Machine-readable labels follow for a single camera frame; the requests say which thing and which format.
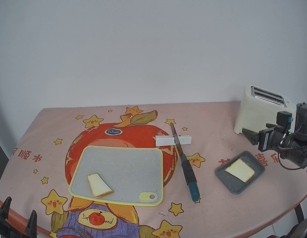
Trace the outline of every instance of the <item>knife handle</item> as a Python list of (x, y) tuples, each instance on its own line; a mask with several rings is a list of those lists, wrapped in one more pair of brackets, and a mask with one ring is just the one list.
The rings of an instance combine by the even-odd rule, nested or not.
[(187, 185), (189, 186), (192, 201), (196, 202), (200, 198), (200, 192), (192, 166), (190, 162), (187, 160), (187, 157), (185, 155), (182, 155), (181, 166), (183, 169), (183, 174), (186, 179)]
[(190, 182), (188, 184), (189, 186), (189, 190), (190, 190), (190, 194), (191, 194), (191, 198), (193, 202), (196, 202), (200, 199), (200, 192), (199, 192), (199, 188), (196, 182)]

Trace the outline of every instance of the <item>cutting board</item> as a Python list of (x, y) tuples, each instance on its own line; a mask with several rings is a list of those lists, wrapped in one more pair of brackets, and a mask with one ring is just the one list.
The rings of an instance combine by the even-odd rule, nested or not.
[[(88, 200), (156, 206), (163, 199), (162, 152), (157, 148), (88, 146), (81, 155), (69, 186), (74, 197)], [(87, 176), (99, 174), (114, 191), (95, 198)]]

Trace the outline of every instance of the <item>pink tablecloth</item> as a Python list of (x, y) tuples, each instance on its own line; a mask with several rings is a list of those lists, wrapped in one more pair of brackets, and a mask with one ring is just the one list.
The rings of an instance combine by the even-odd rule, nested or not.
[[(238, 102), (221, 102), (43, 109), (9, 160), (0, 181), (0, 201), (12, 197), (11, 222), (27, 219), (36, 210), (38, 231), (54, 238), (250, 236), (307, 195), (307, 173), (283, 169), (275, 152), (259, 155), (256, 146), (235, 134), (238, 107)], [(192, 136), (192, 144), (183, 145), (183, 151), (192, 156), (201, 193), (198, 202), (191, 201), (171, 146), (161, 148), (164, 199), (158, 206), (98, 204), (69, 194), (68, 183), (85, 146), (155, 147), (155, 135), (171, 134), (171, 122), (180, 135)], [(106, 135), (109, 128), (123, 133)], [(266, 171), (234, 195), (215, 176), (215, 169), (244, 150), (256, 155)], [(287, 160), (284, 164), (293, 167)], [(112, 218), (113, 223), (79, 220), (93, 211), (106, 212), (105, 217), (98, 215), (99, 221)]]

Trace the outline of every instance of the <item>toaster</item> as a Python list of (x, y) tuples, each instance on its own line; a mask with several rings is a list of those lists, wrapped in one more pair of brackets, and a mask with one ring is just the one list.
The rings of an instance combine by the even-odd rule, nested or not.
[(294, 115), (296, 107), (286, 96), (256, 86), (246, 86), (235, 119), (234, 132), (242, 133), (243, 128), (255, 132), (266, 129), (267, 123), (276, 124), (279, 111)]

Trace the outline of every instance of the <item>bread slice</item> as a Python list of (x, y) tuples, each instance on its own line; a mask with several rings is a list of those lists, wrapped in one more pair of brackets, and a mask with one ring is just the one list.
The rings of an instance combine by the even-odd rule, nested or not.
[(241, 159), (235, 161), (228, 168), (226, 168), (225, 171), (229, 172), (245, 183), (248, 182), (255, 174), (255, 171)]
[(113, 193), (111, 188), (100, 178), (98, 174), (88, 175), (88, 183), (90, 184), (93, 196), (101, 198)]

